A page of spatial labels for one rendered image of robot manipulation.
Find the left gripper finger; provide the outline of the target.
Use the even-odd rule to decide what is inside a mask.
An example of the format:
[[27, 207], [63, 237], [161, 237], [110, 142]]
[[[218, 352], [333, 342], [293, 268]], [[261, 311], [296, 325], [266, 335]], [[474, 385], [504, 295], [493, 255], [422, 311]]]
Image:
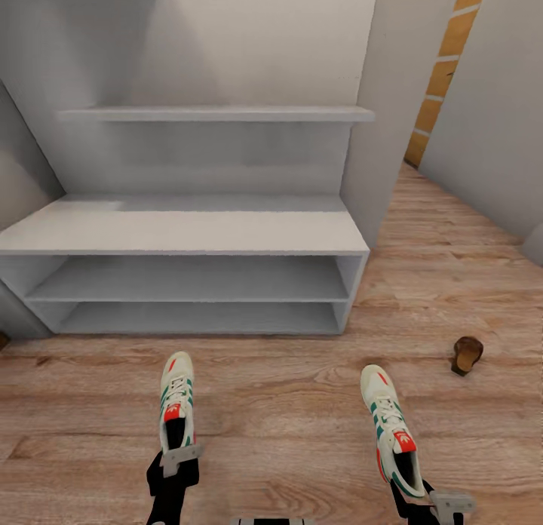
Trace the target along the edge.
[[161, 461], [161, 457], [162, 457], [162, 452], [160, 451], [158, 453], [158, 455], [155, 457], [154, 461], [152, 462], [152, 464], [150, 465], [149, 469], [147, 470], [146, 472], [146, 477], [147, 477], [147, 483], [149, 484], [149, 472], [151, 471], [151, 469], [154, 469], [154, 468], [161, 468], [160, 465], [160, 461]]

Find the sandal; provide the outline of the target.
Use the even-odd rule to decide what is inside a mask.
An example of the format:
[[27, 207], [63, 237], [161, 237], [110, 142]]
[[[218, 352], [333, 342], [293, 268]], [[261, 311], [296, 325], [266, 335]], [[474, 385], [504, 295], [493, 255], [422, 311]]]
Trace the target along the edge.
[[483, 343], [475, 336], [463, 336], [454, 346], [456, 358], [452, 362], [452, 371], [459, 376], [466, 376], [472, 366], [480, 360]]

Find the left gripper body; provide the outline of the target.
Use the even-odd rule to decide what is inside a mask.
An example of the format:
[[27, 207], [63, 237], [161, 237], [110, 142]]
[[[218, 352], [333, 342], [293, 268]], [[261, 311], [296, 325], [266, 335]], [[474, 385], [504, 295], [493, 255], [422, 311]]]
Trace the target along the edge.
[[197, 458], [181, 462], [177, 474], [174, 476], [164, 477], [164, 466], [151, 469], [149, 472], [150, 495], [155, 496], [155, 500], [158, 500], [162, 494], [174, 493], [178, 494], [183, 502], [186, 488], [199, 483], [198, 468]]

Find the gym shoe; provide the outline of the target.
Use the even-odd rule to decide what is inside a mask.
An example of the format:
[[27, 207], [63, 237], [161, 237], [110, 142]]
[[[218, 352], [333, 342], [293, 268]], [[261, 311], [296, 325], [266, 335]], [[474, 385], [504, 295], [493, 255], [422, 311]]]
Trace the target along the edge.
[[161, 378], [160, 440], [164, 456], [170, 450], [196, 444], [193, 425], [195, 371], [186, 352], [167, 361]]
[[422, 499], [418, 447], [407, 428], [397, 392], [388, 374], [376, 364], [366, 365], [360, 374], [364, 403], [374, 418], [377, 431], [377, 462], [383, 479], [391, 479], [404, 495]]

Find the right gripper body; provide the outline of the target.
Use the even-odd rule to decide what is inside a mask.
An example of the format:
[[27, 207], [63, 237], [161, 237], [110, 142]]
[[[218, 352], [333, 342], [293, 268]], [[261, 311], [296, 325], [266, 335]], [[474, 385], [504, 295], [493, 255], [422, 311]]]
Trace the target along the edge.
[[[437, 518], [432, 515], [430, 505], [410, 504], [408, 509], [408, 525], [440, 525]], [[455, 525], [463, 525], [464, 516], [461, 513], [453, 514]]]

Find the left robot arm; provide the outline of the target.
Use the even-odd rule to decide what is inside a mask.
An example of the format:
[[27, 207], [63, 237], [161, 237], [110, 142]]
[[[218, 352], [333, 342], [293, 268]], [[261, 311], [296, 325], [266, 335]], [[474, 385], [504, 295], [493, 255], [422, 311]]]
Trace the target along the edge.
[[162, 467], [163, 454], [158, 453], [146, 472], [150, 495], [155, 496], [147, 525], [179, 525], [186, 488], [199, 483], [198, 458], [203, 452], [203, 443], [170, 450]]

